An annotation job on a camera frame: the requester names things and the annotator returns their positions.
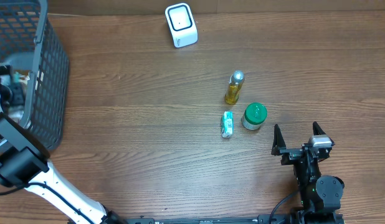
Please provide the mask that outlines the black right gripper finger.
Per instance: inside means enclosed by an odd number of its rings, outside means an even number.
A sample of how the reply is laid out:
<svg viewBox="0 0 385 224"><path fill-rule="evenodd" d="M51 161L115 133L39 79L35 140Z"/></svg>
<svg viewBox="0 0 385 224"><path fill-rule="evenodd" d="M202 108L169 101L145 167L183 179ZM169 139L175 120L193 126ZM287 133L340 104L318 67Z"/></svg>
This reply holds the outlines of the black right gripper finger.
<svg viewBox="0 0 385 224"><path fill-rule="evenodd" d="M278 124L275 124L271 155L281 156L286 150L287 150L287 147L283 139L280 127L278 126Z"/></svg>
<svg viewBox="0 0 385 224"><path fill-rule="evenodd" d="M321 129L320 125L316 121L313 122L313 134L315 136L316 135L326 135L324 130Z"/></svg>

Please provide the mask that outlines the green lid spice jar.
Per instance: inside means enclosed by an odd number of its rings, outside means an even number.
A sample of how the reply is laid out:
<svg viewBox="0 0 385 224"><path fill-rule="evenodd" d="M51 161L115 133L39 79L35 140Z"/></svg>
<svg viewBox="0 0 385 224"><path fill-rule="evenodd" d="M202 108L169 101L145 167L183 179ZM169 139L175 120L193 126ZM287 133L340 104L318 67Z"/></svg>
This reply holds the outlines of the green lid spice jar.
<svg viewBox="0 0 385 224"><path fill-rule="evenodd" d="M258 102L249 104L241 118L241 122L244 128L248 130L257 130L267 119L266 107Z"/></svg>

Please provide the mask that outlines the teal small carton box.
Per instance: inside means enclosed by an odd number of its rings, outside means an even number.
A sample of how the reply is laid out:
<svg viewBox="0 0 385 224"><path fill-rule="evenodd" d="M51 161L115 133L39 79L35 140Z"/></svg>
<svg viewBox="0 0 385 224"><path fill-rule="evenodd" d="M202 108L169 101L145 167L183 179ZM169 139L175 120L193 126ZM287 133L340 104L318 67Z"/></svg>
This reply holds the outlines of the teal small carton box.
<svg viewBox="0 0 385 224"><path fill-rule="evenodd" d="M234 132L234 119L231 111L225 111L221 117L221 136L230 138Z"/></svg>

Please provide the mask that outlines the clear plastic container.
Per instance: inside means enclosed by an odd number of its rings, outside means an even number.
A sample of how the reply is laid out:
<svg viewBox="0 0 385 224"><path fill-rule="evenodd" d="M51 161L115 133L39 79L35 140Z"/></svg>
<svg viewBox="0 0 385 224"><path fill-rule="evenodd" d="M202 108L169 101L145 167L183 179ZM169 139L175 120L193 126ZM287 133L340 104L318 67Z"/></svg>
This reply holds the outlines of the clear plastic container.
<svg viewBox="0 0 385 224"><path fill-rule="evenodd" d="M227 104L234 105L237 103L244 80L244 73L240 70L236 70L231 75L224 97Z"/></svg>

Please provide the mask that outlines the brown Pantree snack packet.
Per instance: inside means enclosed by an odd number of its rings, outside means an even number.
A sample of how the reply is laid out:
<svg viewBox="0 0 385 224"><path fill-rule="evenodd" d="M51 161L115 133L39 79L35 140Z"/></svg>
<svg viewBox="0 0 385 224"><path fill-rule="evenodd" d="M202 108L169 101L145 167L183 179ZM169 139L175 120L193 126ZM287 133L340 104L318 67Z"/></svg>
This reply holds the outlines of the brown Pantree snack packet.
<svg viewBox="0 0 385 224"><path fill-rule="evenodd" d="M27 85L30 80L29 72L23 70L15 70L12 74L12 81L14 83L21 83Z"/></svg>

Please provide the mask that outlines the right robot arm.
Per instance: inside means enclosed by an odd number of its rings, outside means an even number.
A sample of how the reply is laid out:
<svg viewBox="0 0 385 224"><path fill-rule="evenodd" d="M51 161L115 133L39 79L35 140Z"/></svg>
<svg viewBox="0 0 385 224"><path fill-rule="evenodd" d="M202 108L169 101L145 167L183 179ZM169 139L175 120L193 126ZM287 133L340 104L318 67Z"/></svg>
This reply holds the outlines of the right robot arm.
<svg viewBox="0 0 385 224"><path fill-rule="evenodd" d="M283 198L269 215L269 223L344 223L341 208L344 182L332 175L322 175L319 163L330 157L335 142L319 124L313 123L313 135L300 148L288 148L280 127L274 126L273 156L281 156L283 166L292 165L298 189ZM286 201L300 195L301 207L295 207L283 219L274 217L277 209Z"/></svg>

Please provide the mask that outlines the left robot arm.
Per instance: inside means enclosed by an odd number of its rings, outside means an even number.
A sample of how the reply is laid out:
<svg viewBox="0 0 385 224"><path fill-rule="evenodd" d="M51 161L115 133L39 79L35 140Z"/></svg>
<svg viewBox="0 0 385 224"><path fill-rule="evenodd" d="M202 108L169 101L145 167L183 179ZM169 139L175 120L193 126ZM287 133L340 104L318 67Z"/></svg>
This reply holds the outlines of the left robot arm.
<svg viewBox="0 0 385 224"><path fill-rule="evenodd" d="M0 76L10 71L10 66L0 66ZM0 141L11 145L0 155L0 184L9 188L0 196L24 189L47 200L67 215L70 223L124 223L115 212L81 193L63 177L48 150L2 112L1 101L10 98L11 90L0 79Z"/></svg>

